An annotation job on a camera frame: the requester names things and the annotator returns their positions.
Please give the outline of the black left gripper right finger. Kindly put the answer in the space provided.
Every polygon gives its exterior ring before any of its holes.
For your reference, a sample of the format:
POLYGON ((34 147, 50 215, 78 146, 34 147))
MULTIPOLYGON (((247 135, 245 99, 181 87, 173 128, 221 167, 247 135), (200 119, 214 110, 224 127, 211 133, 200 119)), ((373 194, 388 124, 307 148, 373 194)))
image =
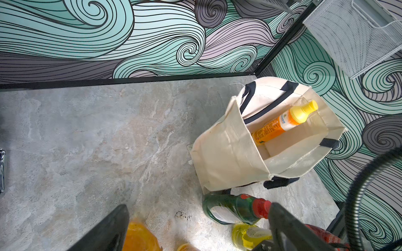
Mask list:
POLYGON ((273 251, 334 251, 335 247, 320 239, 279 203, 271 204, 269 223, 273 251))

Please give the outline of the orange bottle yellow cap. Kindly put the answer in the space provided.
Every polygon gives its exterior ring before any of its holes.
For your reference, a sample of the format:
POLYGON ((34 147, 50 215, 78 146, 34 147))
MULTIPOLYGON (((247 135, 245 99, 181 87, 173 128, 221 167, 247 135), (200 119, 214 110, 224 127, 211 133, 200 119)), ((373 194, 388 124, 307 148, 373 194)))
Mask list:
POLYGON ((179 246, 177 251, 200 251, 200 250, 190 243, 185 243, 179 246))
POLYGON ((261 129, 252 134, 256 146, 261 146, 268 141, 290 131, 291 129, 303 124, 308 117, 318 110, 318 104, 315 100, 303 106, 293 106, 277 118, 266 123, 261 129))

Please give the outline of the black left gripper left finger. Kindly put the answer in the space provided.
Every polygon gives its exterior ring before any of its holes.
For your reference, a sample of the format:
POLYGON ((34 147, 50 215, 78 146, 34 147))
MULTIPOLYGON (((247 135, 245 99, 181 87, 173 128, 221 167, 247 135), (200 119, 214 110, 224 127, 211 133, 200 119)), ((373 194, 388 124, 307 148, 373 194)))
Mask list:
POLYGON ((121 251, 129 225, 125 204, 117 206, 101 222, 88 231, 68 251, 121 251))

